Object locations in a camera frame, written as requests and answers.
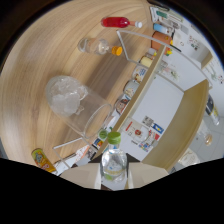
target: plastic bottle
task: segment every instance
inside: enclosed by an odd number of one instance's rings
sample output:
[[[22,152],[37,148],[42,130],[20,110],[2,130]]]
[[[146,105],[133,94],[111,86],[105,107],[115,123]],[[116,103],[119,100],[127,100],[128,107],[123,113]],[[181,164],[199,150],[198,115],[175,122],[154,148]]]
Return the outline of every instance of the plastic bottle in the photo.
[[[171,28],[162,26],[162,25],[157,24],[157,23],[153,24],[153,29],[160,32],[160,33],[164,33],[164,34],[168,34],[168,35],[172,34],[172,29]]]
[[[209,146],[212,143],[212,133],[202,120],[197,134],[204,140],[205,145]]]
[[[121,134],[108,133],[109,148],[103,153],[101,160],[101,174],[109,181],[119,183],[125,178],[127,167],[126,153],[120,149]]]
[[[79,41],[78,48],[82,52],[98,55],[111,53],[119,56],[122,53],[122,47],[111,46],[107,40],[98,38],[83,38]]]
[[[129,21],[125,17],[104,17],[101,20],[101,25],[104,27],[118,27],[125,28],[127,26],[136,26],[138,28],[142,27],[142,23],[138,21]]]
[[[208,101],[207,101],[207,105],[206,105],[206,110],[205,111],[211,117],[214,125],[219,125],[220,117],[219,117],[217,108],[216,108],[216,106],[214,104],[214,101],[213,101],[213,99],[212,99],[210,94],[208,94]]]

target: table surface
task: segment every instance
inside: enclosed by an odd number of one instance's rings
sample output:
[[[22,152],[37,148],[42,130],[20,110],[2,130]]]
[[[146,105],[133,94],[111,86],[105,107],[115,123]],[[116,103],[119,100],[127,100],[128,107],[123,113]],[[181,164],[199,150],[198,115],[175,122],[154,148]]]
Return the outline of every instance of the table surface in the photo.
[[[152,36],[149,4],[145,0],[76,0],[65,3],[39,18],[18,39],[0,77],[0,137],[10,160],[35,165],[31,152],[42,148],[52,163],[58,157],[53,146],[79,138],[49,108],[47,82],[56,75],[69,75],[90,87],[110,104],[122,94],[135,64],[124,54],[91,55],[79,52],[83,37],[101,37],[120,44],[116,28],[104,28],[105,16],[125,16],[143,22],[141,29],[126,29]],[[142,56],[149,41],[127,37],[130,56]],[[85,145],[66,145],[58,151],[66,157]]]

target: label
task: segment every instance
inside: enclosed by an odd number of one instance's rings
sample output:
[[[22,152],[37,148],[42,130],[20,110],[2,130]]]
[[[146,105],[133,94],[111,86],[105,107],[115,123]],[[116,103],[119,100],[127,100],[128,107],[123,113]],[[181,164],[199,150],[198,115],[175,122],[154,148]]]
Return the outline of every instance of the label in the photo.
[[[136,142],[142,142],[149,136],[149,130],[133,118],[128,118],[125,121],[122,130]]]
[[[125,109],[125,107],[128,105],[130,100],[128,99],[121,99],[121,100],[118,100],[116,105],[115,105],[115,109],[117,111],[117,113],[119,115],[121,115]]]
[[[160,134],[163,133],[164,129],[161,128],[158,124],[154,123],[152,128],[154,128],[156,131],[158,131]]]
[[[145,116],[142,123],[150,128],[151,125],[153,124],[153,120],[151,118],[149,118],[148,116]]]
[[[148,152],[150,149],[153,148],[154,141],[158,141],[160,138],[160,135],[156,133],[156,131],[152,128],[149,130],[149,137],[144,141],[141,142],[138,146],[143,149],[144,151]]]
[[[138,83],[131,80],[126,84],[124,88],[124,93],[131,99],[134,93],[136,92],[138,86]]]
[[[42,149],[34,150],[31,155],[39,168],[46,170],[50,173],[56,171],[55,167],[48,160]]]
[[[95,147],[97,147],[98,149],[101,147],[101,145],[103,144],[103,141],[100,138],[97,138],[94,142],[93,145]]]
[[[142,79],[144,78],[146,72],[148,70],[145,69],[142,66],[136,66],[134,72],[132,73],[132,78],[137,82],[137,83],[141,83]]]

